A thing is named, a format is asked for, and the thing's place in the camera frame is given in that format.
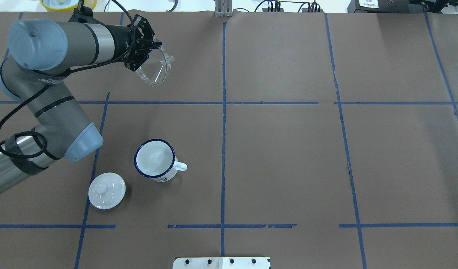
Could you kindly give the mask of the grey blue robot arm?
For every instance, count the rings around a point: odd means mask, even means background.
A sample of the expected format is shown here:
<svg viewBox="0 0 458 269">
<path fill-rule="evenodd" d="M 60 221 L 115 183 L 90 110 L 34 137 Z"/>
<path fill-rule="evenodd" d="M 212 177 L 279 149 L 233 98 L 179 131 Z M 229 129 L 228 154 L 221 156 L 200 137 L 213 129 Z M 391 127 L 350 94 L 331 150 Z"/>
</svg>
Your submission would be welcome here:
<svg viewBox="0 0 458 269">
<path fill-rule="evenodd" d="M 20 103 L 0 121 L 0 194 L 65 158 L 77 162 L 104 140 L 64 80 L 111 63 L 139 69 L 162 42 L 140 15 L 107 25 L 75 10 L 68 22 L 18 20 L 9 28 L 0 90 Z"/>
</svg>

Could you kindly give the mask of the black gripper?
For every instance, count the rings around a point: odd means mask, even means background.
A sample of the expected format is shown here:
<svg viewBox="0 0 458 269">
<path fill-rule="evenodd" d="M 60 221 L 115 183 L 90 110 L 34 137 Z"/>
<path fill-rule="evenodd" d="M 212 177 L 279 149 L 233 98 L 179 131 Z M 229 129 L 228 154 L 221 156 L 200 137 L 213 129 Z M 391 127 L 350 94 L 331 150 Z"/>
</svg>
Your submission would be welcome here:
<svg viewBox="0 0 458 269">
<path fill-rule="evenodd" d="M 133 25 L 112 25 L 111 35 L 114 41 L 114 62 L 124 62 L 125 68 L 136 71 L 148 59 L 151 51 L 162 48 L 154 44 L 154 31 L 149 21 L 139 14 L 133 18 Z"/>
</svg>

